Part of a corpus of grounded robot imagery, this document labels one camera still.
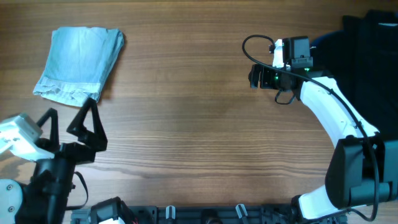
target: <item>brown wooden tabletop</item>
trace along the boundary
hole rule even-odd
[[[333,154],[328,135],[301,102],[277,105],[275,91],[250,89],[242,41],[314,39],[341,29],[343,15],[398,9],[396,1],[16,2],[0,4],[0,119],[24,111],[37,120],[55,108],[61,142],[76,141],[65,130],[78,108],[32,94],[52,31],[121,29],[125,46],[99,102],[108,150],[76,170],[88,184],[87,205],[119,196],[160,207],[288,203],[321,186]],[[268,44],[250,41],[248,51],[271,63]],[[33,168],[0,156],[2,179],[28,182]],[[75,183],[70,204],[85,199]],[[397,205],[382,204],[376,222],[398,222]]]

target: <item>black wire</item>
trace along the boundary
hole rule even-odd
[[[282,72],[282,73],[291,75],[291,76],[293,76],[293,77],[301,78],[302,80],[315,83],[315,84],[317,84],[318,86],[324,88],[326,91],[329,92],[329,94],[333,95],[333,96],[344,106],[344,108],[347,110],[347,112],[349,113],[349,115],[350,115],[350,116],[352,117],[352,119],[354,120],[354,123],[355,123],[356,127],[359,129],[359,131],[360,131],[361,134],[363,135],[363,139],[364,139],[364,142],[365,142],[364,147],[365,147],[365,148],[368,150],[368,152],[369,152],[369,155],[370,155],[370,157],[371,157],[372,166],[373,166],[373,172],[374,172],[374,198],[373,198],[373,209],[372,209],[372,215],[371,215],[370,218],[366,217],[366,216],[363,215],[361,212],[359,212],[358,210],[355,210],[355,209],[353,209],[353,208],[347,208],[347,209],[341,211],[341,213],[343,213],[343,212],[344,212],[344,213],[346,213],[346,212],[354,212],[354,213],[358,214],[358,215],[359,215],[361,218],[363,218],[364,220],[366,220],[366,221],[368,221],[368,222],[372,222],[372,221],[376,218],[377,210],[378,210],[378,208],[379,208],[379,169],[378,169],[378,166],[377,166],[377,160],[376,160],[376,156],[375,156],[375,154],[374,154],[374,149],[373,149],[373,147],[371,147],[371,144],[370,144],[370,142],[369,142],[368,135],[366,134],[365,130],[364,130],[363,127],[362,127],[362,123],[361,123],[360,121],[358,121],[358,119],[355,117],[355,114],[351,111],[351,109],[350,109],[349,106],[346,104],[346,102],[345,102],[343,99],[341,99],[341,97],[340,97],[337,93],[335,93],[335,92],[333,91],[333,89],[328,88],[328,87],[325,86],[324,84],[322,84],[322,83],[320,83],[320,82],[318,82],[318,81],[316,81],[316,80],[314,80],[314,79],[312,79],[312,78],[305,77],[305,76],[303,76],[303,75],[299,75],[299,74],[296,74],[296,73],[288,72],[288,71],[285,71],[285,70],[282,70],[282,69],[279,69],[279,68],[275,68],[275,67],[273,67],[272,65],[268,65],[268,64],[266,64],[266,63],[260,62],[260,61],[256,60],[255,58],[253,58],[252,56],[250,56],[250,55],[246,52],[246,49],[244,48],[244,46],[246,45],[246,42],[247,42],[249,39],[253,38],[253,37],[260,37],[260,38],[267,39],[267,40],[271,41],[271,43],[272,43],[272,45],[273,45],[273,48],[275,48],[275,42],[274,42],[274,40],[272,40],[270,37],[268,37],[268,36],[266,36],[266,35],[258,35],[258,34],[256,34],[256,35],[250,35],[250,36],[247,37],[247,38],[243,41],[243,43],[242,43],[242,50],[243,50],[243,53],[246,55],[246,57],[247,57],[248,59],[252,60],[253,62],[256,62],[256,63],[259,64],[259,65],[262,65],[263,67],[266,67],[266,68],[275,70],[275,71],[277,71],[277,72]]]

